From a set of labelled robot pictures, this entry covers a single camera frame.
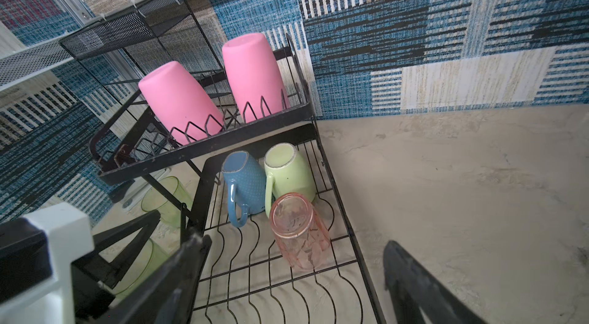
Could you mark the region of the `light green ceramic mug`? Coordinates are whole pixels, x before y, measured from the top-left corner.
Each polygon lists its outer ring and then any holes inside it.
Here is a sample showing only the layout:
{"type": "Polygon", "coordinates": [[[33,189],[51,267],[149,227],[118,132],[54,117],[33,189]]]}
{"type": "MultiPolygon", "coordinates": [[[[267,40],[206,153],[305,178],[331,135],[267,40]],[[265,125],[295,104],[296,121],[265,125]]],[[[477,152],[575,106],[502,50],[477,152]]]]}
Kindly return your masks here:
{"type": "Polygon", "coordinates": [[[265,154],[265,213],[270,217],[272,200],[299,193],[313,202],[317,194],[314,177],[305,157],[291,143],[279,143],[265,154]]]}

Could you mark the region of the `pink plastic cup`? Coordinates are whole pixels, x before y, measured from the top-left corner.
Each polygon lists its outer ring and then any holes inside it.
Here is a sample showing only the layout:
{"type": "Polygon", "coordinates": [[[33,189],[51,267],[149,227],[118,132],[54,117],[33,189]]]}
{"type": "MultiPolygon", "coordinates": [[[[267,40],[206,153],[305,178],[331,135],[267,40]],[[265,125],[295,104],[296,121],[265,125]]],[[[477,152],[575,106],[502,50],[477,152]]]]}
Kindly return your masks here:
{"type": "Polygon", "coordinates": [[[155,116],[182,146],[222,131],[222,112],[179,62],[156,68],[138,86],[155,116]]]}
{"type": "Polygon", "coordinates": [[[222,47],[225,72],[245,123],[290,107],[270,44],[262,33],[245,34],[222,47]]]}

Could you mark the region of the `pink translucent glass cup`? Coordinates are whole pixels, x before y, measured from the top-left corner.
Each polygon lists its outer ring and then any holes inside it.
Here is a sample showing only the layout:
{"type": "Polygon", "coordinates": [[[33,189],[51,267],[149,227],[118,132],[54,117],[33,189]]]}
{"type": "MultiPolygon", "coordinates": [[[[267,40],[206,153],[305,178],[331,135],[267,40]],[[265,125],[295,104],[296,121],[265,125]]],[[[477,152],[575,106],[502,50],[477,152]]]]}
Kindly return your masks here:
{"type": "Polygon", "coordinates": [[[300,271],[317,270],[331,249],[328,229],[304,195],[282,195],[271,207],[270,227],[283,258],[300,271]]]}

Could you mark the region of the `white blue-handled mug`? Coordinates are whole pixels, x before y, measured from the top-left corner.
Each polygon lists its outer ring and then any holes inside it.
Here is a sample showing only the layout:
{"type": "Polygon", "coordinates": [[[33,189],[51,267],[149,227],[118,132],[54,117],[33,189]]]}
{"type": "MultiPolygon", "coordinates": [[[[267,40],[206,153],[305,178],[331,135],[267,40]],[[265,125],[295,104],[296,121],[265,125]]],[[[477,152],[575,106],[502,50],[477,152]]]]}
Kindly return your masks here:
{"type": "Polygon", "coordinates": [[[251,215],[265,212],[266,174],[246,151],[230,153],[222,164],[228,189],[228,216],[234,227],[243,227],[251,215]]]}

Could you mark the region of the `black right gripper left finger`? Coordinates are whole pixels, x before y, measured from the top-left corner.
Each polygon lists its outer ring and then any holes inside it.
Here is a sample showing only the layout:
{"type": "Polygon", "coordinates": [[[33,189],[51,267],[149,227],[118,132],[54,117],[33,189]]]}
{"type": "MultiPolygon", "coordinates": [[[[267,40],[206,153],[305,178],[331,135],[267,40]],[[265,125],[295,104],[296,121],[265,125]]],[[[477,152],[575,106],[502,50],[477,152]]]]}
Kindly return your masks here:
{"type": "Polygon", "coordinates": [[[97,323],[189,323],[212,239],[191,231],[179,250],[97,323]]]}

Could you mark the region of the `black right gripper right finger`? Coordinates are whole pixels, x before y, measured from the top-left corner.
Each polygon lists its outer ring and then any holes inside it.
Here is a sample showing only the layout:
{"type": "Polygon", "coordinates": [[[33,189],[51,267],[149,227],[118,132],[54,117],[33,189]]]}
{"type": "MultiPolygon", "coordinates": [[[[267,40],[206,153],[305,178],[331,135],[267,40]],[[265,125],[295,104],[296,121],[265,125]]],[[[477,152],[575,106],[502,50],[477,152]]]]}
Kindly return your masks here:
{"type": "Polygon", "coordinates": [[[396,241],[383,251],[386,290],[398,323],[484,323],[396,241]]]}

